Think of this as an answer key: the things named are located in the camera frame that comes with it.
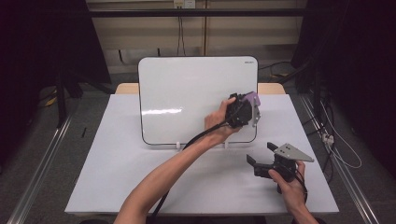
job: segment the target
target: finger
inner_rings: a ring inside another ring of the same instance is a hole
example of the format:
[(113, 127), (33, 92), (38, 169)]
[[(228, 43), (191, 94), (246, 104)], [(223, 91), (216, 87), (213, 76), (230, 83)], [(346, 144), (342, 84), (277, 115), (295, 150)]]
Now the finger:
[(300, 174), (302, 175), (302, 178), (305, 177), (305, 163), (303, 161), (296, 161), (297, 165), (298, 165), (298, 172), (300, 172)]
[(236, 100), (235, 97), (230, 98), (228, 100), (224, 100), (221, 102), (220, 108), (219, 108), (219, 112), (224, 113), (227, 111), (227, 105), (232, 104), (234, 101)]
[(282, 190), (286, 190), (289, 187), (288, 182), (276, 171), (269, 170), (268, 174), (273, 178), (273, 180), (280, 186)]

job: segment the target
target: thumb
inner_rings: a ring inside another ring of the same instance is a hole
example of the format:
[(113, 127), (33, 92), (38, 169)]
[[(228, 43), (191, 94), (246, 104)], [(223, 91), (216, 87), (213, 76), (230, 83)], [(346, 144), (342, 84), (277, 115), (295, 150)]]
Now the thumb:
[(273, 180), (280, 186), (283, 190), (286, 190), (289, 187), (288, 182), (276, 171), (276, 170), (269, 170), (268, 174), (273, 178)]

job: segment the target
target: person's right hand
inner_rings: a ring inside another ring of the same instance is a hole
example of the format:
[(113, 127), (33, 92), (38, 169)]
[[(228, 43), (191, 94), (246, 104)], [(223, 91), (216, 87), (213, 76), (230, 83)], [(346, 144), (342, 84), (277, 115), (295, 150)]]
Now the person's right hand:
[[(304, 180), (305, 164), (302, 161), (297, 161), (297, 165), (297, 169), (300, 172), (297, 173), (297, 176)], [(288, 183), (275, 170), (270, 170), (268, 174), (282, 189), (283, 200), (285, 201), (288, 212), (293, 214), (296, 210), (305, 207), (304, 189), (303, 186), (301, 186), (300, 182), (297, 181), (297, 179), (294, 179), (293, 181)]]

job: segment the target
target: power outlet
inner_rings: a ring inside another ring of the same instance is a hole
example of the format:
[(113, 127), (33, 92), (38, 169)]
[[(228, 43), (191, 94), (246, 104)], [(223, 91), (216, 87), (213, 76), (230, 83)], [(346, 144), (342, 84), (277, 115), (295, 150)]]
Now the power outlet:
[(184, 8), (184, 0), (174, 0), (174, 8)]
[(195, 8), (195, 0), (184, 0), (184, 8)]

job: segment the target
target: white table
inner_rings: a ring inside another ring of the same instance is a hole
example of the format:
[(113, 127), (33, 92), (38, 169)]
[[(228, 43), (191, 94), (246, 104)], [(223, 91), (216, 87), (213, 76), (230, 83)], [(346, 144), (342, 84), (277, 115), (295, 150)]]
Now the white table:
[[(171, 188), (160, 215), (287, 213), (276, 184), (254, 176), (246, 154), (258, 162), (272, 163), (274, 154), (266, 148), (266, 143), (272, 142), (278, 146), (291, 143), (312, 158), (316, 156), (289, 96), (260, 97), (262, 119), (256, 140), (206, 152)], [(66, 213), (118, 213), (130, 191), (152, 169), (177, 153), (169, 146), (153, 148), (142, 141), (139, 113), (138, 95), (110, 97)], [(317, 161), (306, 163), (305, 181), (307, 206), (312, 213), (339, 211)]]

